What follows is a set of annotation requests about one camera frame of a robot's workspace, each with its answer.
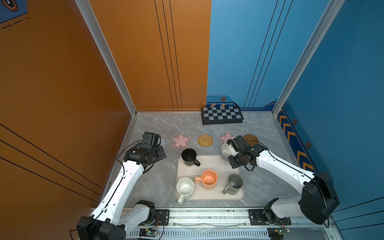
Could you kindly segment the brown wooden coaster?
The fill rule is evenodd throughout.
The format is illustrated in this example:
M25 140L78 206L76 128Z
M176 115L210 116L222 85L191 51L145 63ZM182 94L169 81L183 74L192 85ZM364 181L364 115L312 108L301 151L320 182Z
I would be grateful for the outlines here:
M253 147L256 144L259 144L259 139L255 135L251 135L251 134L244 135L244 140L251 147Z

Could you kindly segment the lavender mug white inside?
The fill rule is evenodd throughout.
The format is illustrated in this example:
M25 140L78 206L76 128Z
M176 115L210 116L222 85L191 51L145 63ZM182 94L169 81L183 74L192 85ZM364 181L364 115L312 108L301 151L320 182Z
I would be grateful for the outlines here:
M233 156L230 146L228 144L222 145L221 152L222 152L222 155L226 158L230 158Z

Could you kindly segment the pink flower coaster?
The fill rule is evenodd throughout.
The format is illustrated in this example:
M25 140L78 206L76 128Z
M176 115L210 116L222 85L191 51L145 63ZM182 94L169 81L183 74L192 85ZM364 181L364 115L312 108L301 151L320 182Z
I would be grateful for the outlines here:
M174 150L185 150L189 149L189 142L192 138L185 133L179 133L176 136L171 137L171 144Z
M218 136L218 140L222 143L222 145L226 144L228 140L233 140L237 135L232 134L229 131Z

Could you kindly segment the black mug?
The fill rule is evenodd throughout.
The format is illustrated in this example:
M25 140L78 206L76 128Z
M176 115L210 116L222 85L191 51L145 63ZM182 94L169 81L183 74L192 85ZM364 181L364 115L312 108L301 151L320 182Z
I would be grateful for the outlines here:
M193 149L185 149L182 152L182 159L187 167L200 167L201 163L197 160L197 152Z

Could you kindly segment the woven rattan coaster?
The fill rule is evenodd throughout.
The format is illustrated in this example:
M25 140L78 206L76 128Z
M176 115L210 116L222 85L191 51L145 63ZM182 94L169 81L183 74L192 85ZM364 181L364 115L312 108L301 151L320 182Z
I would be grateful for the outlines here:
M207 134L198 137L198 143L202 147L209 147L213 144L213 137Z

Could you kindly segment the orange pink mug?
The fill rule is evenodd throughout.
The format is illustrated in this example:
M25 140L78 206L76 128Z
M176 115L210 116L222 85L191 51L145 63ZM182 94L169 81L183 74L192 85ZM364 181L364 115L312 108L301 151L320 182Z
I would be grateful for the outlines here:
M218 174L214 170L205 170L194 182L200 184L205 190L213 190L218 182Z

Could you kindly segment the light blue woven coaster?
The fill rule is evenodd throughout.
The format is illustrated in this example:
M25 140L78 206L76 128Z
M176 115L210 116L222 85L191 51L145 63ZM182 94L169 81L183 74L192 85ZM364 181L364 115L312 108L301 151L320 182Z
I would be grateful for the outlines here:
M166 146L166 141L160 138L160 145L164 148Z

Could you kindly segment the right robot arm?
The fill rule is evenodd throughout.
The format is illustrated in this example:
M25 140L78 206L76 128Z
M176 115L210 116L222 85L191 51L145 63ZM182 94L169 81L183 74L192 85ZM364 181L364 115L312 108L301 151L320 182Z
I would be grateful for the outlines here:
M301 195L298 198L274 198L263 210L264 220L275 225L284 218L306 217L311 222L323 225L328 222L340 200L327 173L317 174L301 169L273 154L266 146L245 146L244 150L234 144L224 144L222 154L228 158L232 168L251 164L276 175Z

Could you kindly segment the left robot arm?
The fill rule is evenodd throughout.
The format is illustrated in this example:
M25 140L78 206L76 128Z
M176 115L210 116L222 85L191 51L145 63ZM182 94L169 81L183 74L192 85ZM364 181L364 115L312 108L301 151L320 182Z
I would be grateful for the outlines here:
M160 144L141 142L129 149L120 164L121 173L102 202L90 216L81 217L74 230L81 240L124 240L127 234L140 225L156 226L161 223L156 215L155 204L140 200L124 219L121 214L125 203L146 166L166 158Z

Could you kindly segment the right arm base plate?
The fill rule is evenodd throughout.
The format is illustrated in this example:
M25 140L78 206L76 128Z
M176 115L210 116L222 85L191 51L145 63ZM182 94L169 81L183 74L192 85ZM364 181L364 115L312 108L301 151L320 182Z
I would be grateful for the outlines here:
M264 209L250 209L248 210L249 219L252 226L263 225L285 225L290 226L292 224L291 219L288 217L278 218L274 213Z

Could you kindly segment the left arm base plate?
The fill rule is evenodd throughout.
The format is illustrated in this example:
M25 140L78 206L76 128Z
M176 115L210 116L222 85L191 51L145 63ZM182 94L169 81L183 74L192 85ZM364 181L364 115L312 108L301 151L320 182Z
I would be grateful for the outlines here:
M169 209L155 209L155 215L153 219L146 220L141 223L140 226L168 226L170 220L170 210Z

